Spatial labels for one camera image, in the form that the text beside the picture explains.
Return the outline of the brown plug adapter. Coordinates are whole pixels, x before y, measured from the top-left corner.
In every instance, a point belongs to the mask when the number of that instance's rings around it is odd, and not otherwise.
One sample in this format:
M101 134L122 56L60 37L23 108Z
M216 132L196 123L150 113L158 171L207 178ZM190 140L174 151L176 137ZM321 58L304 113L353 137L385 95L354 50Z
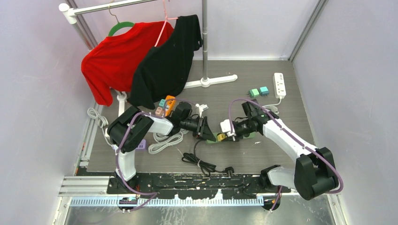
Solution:
M155 115L159 116L159 117L162 117L163 114L164 114L164 109L162 107L157 107L156 110L155 110Z

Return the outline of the green plug adapter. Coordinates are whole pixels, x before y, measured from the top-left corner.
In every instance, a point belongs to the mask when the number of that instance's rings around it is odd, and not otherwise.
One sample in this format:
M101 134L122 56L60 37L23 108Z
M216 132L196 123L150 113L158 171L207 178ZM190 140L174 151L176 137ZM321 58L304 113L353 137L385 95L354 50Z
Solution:
M250 98L256 98L260 95L260 93L259 93L258 89L250 89L248 91L248 95Z

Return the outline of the orange power strip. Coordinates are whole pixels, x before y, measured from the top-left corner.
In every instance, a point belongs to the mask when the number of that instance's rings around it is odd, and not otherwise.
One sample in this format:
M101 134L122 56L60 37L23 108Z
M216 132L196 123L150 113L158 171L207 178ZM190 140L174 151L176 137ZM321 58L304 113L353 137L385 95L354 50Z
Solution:
M176 102L176 99L175 99L174 96L171 96L171 95L167 95L167 96L166 96L166 98L165 98L165 103L164 103L164 106L165 106L165 116L169 116L169 115L171 114L171 111L172 111L173 108L174 108L175 102Z

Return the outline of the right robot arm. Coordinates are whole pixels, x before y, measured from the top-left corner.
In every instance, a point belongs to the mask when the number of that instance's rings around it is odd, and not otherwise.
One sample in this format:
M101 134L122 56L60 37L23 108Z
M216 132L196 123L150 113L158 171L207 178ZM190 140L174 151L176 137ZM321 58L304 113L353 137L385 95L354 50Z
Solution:
M318 148L305 141L289 129L278 115L259 105L255 99L243 99L242 108L244 120L228 118L220 122L227 140L238 141L257 132L272 140L294 163L293 169L274 165L262 170L260 185L265 192L286 187L296 190L303 199L311 200L322 194L336 194L343 190L342 177L328 148Z

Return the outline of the white power strip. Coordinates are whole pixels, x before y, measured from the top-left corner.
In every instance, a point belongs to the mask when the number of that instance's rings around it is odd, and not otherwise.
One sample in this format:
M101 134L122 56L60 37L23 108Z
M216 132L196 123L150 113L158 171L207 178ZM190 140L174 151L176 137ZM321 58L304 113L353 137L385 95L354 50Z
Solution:
M284 76L282 73L274 73L273 75L274 93L278 99L283 99L286 96L286 87Z

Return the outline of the yellow plug adapter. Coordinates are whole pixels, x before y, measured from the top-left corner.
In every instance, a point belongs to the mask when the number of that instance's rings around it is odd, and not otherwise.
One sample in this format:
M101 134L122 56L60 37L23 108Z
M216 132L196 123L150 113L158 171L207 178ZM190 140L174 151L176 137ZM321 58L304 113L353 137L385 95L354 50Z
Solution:
M218 142L222 142L226 138L226 135L224 133L218 133L216 136L216 139Z

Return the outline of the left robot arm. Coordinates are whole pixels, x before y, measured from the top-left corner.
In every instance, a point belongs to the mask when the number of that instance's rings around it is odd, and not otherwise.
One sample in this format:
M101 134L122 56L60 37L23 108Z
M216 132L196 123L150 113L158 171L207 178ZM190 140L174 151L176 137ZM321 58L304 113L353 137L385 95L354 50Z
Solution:
M173 136L181 129L191 131L195 138L216 141L207 116L191 116L190 102L180 102L168 116L158 116L144 112L135 106L128 108L107 128L110 142L116 155L116 174L121 179L118 187L125 193L135 191L137 181L135 168L135 149L147 133Z

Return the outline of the teal plug adapter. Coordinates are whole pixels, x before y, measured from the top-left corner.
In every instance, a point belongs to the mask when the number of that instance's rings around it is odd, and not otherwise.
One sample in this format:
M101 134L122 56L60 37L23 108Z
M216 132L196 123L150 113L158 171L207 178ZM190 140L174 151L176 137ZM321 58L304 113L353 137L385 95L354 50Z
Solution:
M268 96L269 95L269 90L266 86L260 87L259 92L261 96Z

